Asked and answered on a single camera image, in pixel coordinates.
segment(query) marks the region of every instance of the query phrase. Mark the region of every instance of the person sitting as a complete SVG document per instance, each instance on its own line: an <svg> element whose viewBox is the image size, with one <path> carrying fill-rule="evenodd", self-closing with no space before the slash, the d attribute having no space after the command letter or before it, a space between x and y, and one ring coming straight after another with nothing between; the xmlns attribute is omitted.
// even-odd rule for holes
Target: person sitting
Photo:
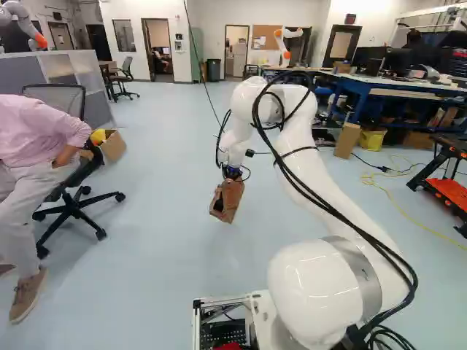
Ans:
<svg viewBox="0 0 467 350"><path fill-rule="evenodd" d="M412 49L412 64L424 64L434 67L438 63L439 54L435 47L423 41L422 34L417 29L410 29L407 33L407 44L403 49Z"/></svg>
<svg viewBox="0 0 467 350"><path fill-rule="evenodd" d="M153 47L153 55L163 64L163 72L169 73L170 63L162 59L162 55L157 47Z"/></svg>
<svg viewBox="0 0 467 350"><path fill-rule="evenodd" d="M0 95L0 277L16 269L13 324L34 308L47 269L39 264L32 214L79 166L89 125L43 102Z"/></svg>

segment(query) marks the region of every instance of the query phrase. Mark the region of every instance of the bulletin board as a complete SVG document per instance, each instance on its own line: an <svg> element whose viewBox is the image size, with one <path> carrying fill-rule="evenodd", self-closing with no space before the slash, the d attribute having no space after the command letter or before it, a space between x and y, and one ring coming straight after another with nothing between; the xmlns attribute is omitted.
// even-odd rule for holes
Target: bulletin board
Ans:
<svg viewBox="0 0 467 350"><path fill-rule="evenodd" d="M274 32L282 26L253 24L251 48L254 50L278 50Z"/></svg>

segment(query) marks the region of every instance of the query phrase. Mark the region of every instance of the trash can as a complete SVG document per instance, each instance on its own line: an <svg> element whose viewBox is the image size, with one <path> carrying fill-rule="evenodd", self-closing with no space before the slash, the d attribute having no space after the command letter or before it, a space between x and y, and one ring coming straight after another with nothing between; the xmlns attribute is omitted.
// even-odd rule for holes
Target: trash can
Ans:
<svg viewBox="0 0 467 350"><path fill-rule="evenodd" d="M210 58L207 60L207 81L218 82L220 80L220 59Z"/></svg>

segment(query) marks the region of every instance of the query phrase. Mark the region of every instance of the orange robot tip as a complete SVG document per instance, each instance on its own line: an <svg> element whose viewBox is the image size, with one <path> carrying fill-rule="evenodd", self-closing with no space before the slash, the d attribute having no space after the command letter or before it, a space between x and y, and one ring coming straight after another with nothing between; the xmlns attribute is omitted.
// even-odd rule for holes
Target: orange robot tip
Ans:
<svg viewBox="0 0 467 350"><path fill-rule="evenodd" d="M34 37L34 40L36 40L38 46L41 49L47 49L47 40L41 35L40 33L37 33L36 36Z"/></svg>

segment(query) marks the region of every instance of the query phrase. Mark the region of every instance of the brown shoe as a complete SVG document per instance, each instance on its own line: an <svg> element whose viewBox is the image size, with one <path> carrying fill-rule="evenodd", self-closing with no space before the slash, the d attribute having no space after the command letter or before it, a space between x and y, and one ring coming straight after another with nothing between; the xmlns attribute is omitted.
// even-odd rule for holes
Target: brown shoe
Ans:
<svg viewBox="0 0 467 350"><path fill-rule="evenodd" d="M0 265L0 278L9 275L16 269L16 266L10 264Z"/></svg>
<svg viewBox="0 0 467 350"><path fill-rule="evenodd" d="M9 311L9 321L12 324L23 321L36 306L40 289L45 284L46 275L47 269L40 268L37 275L18 281L18 286L15 288L15 300Z"/></svg>

